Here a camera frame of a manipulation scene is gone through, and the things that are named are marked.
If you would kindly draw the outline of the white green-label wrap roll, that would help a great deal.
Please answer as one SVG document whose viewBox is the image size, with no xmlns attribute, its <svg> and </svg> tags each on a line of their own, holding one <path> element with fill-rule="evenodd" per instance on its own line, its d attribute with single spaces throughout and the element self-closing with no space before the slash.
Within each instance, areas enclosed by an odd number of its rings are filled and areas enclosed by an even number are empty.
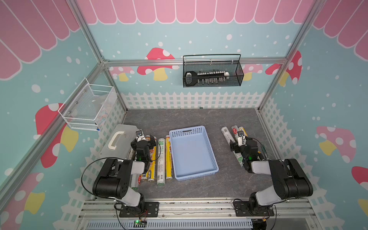
<svg viewBox="0 0 368 230">
<path fill-rule="evenodd" d="M 229 129 L 227 127 L 222 127 L 221 128 L 221 132 L 223 134 L 223 136 L 225 137 L 226 141 L 228 142 L 228 144 L 230 144 L 230 142 L 234 143 L 235 140 L 234 140 L 234 137 L 232 136 L 232 133 L 229 131 Z M 233 151 L 233 154 L 235 156 L 235 158 L 237 159 L 239 165 L 241 167 L 243 167 L 243 163 L 242 163 L 242 160 L 243 160 L 243 157 L 240 153 L 236 153 L 235 151 Z"/>
</svg>

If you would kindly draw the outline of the white green wrap roll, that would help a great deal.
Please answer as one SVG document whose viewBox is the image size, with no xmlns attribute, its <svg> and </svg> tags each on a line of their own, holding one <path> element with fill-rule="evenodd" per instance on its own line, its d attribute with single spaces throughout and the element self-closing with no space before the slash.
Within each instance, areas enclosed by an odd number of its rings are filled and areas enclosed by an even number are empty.
<svg viewBox="0 0 368 230">
<path fill-rule="evenodd" d="M 163 186 L 166 183 L 166 168 L 165 168 L 165 139 L 160 138 L 159 144 L 159 156 L 157 159 L 157 185 Z"/>
</svg>

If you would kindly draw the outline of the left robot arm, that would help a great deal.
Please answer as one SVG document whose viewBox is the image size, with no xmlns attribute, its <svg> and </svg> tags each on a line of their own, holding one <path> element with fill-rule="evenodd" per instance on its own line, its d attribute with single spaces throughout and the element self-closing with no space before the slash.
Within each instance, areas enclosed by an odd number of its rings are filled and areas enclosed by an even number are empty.
<svg viewBox="0 0 368 230">
<path fill-rule="evenodd" d="M 130 215 L 143 215 L 149 212 L 145 204 L 144 195 L 130 187 L 132 175 L 146 173 L 152 162 L 150 150 L 156 147 L 153 136 L 150 140 L 134 140 L 132 149 L 136 152 L 135 160 L 127 160 L 116 157 L 103 158 L 105 160 L 93 186 L 92 194 L 96 197 L 113 199 L 120 204 L 120 212 Z"/>
</svg>

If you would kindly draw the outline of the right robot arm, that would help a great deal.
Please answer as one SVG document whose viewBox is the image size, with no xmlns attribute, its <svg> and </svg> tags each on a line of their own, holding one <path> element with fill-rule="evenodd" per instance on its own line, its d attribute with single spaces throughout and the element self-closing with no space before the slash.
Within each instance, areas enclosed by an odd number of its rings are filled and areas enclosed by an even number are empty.
<svg viewBox="0 0 368 230">
<path fill-rule="evenodd" d="M 288 199 L 310 197 L 313 187 L 296 159 L 267 160 L 258 151 L 258 142 L 242 137 L 229 142 L 231 151 L 242 155 L 242 164 L 248 173 L 270 175 L 273 185 L 253 192 L 248 201 L 234 200 L 238 215 L 272 216 L 272 207 Z"/>
</svg>

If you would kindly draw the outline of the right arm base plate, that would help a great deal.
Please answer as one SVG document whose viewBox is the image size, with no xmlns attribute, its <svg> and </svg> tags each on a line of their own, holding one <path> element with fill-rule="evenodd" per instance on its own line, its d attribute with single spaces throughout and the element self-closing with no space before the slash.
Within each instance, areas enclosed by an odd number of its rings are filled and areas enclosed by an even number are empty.
<svg viewBox="0 0 368 230">
<path fill-rule="evenodd" d="M 235 199 L 233 207 L 237 217 L 273 217 L 275 215 L 272 206 L 259 206 L 254 202 Z"/>
</svg>

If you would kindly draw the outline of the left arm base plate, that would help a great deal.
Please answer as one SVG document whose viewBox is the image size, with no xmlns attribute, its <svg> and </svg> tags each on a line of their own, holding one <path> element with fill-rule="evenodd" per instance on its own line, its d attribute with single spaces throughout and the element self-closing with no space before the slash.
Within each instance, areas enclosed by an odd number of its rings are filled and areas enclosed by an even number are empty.
<svg viewBox="0 0 368 230">
<path fill-rule="evenodd" d="M 120 218 L 145 218 L 145 217 L 158 217 L 159 202 L 144 202 L 137 207 L 123 206 L 120 210 Z"/>
</svg>

